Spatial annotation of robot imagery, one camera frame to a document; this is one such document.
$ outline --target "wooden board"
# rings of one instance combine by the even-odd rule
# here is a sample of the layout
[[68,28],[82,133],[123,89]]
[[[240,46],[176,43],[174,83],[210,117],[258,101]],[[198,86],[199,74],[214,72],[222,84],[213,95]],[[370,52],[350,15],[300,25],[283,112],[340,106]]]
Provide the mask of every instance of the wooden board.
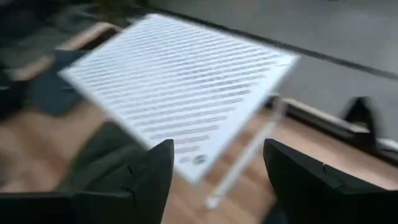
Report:
[[[30,69],[27,77],[37,70]],[[267,121],[262,110],[246,125],[214,169],[192,187],[174,175],[165,208],[164,223],[259,223],[275,201],[262,152],[244,171],[217,210],[207,210],[205,197],[239,157],[250,139]],[[0,125],[0,158],[7,183],[1,192],[52,190],[66,173],[71,159],[106,119],[106,115],[83,101],[63,117],[54,118],[26,108]],[[285,118],[273,138],[320,161],[386,189],[398,189],[398,169],[342,142]]]

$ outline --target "gray floor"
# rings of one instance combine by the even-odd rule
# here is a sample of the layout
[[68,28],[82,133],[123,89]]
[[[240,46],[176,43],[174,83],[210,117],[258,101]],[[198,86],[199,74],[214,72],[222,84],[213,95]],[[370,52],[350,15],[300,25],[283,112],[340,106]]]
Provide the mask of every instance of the gray floor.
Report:
[[[398,74],[398,1],[150,0],[153,6]],[[339,115],[369,96],[398,140],[398,82],[302,56],[280,92]]]

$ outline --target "white cable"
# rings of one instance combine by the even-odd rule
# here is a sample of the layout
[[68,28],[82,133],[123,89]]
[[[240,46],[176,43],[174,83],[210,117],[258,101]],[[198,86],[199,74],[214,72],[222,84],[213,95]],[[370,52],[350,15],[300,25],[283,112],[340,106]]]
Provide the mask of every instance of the white cable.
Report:
[[221,200],[224,199],[230,188],[234,185],[241,173],[250,164],[257,150],[260,148],[264,140],[269,137],[277,126],[278,122],[285,114],[285,103],[281,97],[278,99],[277,107],[271,116],[271,120],[260,130],[256,137],[249,143],[247,148],[241,153],[241,157],[234,163],[232,168],[224,176],[217,188],[207,197],[205,205],[208,209],[218,207]]

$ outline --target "wooden floor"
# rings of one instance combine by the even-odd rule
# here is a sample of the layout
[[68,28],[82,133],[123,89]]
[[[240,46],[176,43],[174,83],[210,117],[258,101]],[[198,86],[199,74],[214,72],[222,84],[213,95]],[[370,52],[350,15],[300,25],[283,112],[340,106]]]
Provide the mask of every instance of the wooden floor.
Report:
[[[259,223],[275,201],[261,150],[217,210],[207,210],[203,201],[217,185],[245,145],[267,121],[263,110],[221,156],[205,180],[192,187],[174,174],[163,222]],[[53,118],[28,108],[0,125],[1,172],[7,180],[2,192],[52,190],[79,148],[106,119],[97,107],[82,102],[62,118]],[[398,169],[342,142],[285,118],[273,138],[337,169],[386,189],[398,189]]]

